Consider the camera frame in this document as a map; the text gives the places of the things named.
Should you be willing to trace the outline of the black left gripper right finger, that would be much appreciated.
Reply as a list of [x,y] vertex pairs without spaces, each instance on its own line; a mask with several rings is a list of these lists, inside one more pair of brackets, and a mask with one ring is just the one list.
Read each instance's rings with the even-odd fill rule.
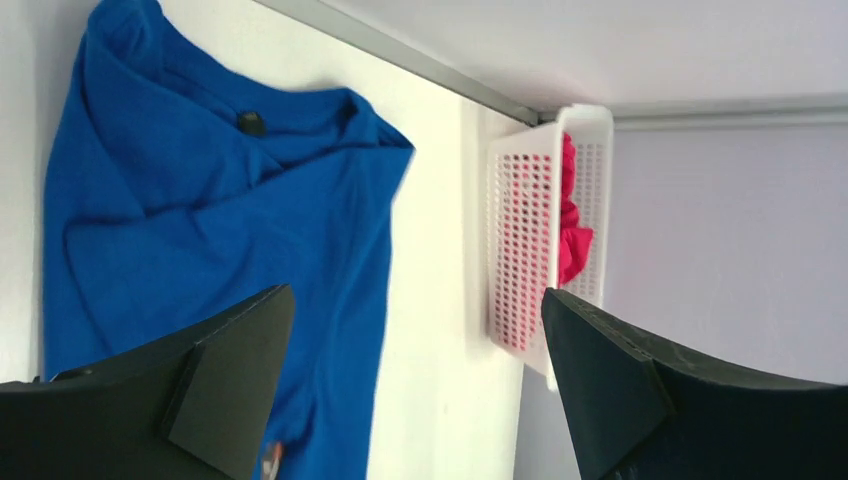
[[847,389],[767,373],[557,289],[541,315],[584,479],[843,479]]

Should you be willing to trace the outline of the blue panda print t-shirt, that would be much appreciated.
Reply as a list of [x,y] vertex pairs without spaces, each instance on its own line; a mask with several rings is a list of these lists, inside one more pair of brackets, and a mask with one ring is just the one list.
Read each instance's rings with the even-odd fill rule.
[[155,1],[91,12],[48,161],[44,371],[296,300],[263,445],[283,479],[362,479],[387,316],[391,205],[413,144],[356,92],[277,90]]

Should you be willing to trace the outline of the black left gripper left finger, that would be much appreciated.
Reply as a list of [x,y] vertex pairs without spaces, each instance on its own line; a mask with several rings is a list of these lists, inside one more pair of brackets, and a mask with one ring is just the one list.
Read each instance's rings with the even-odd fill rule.
[[158,340],[1,387],[5,479],[248,479],[295,311],[268,288]]

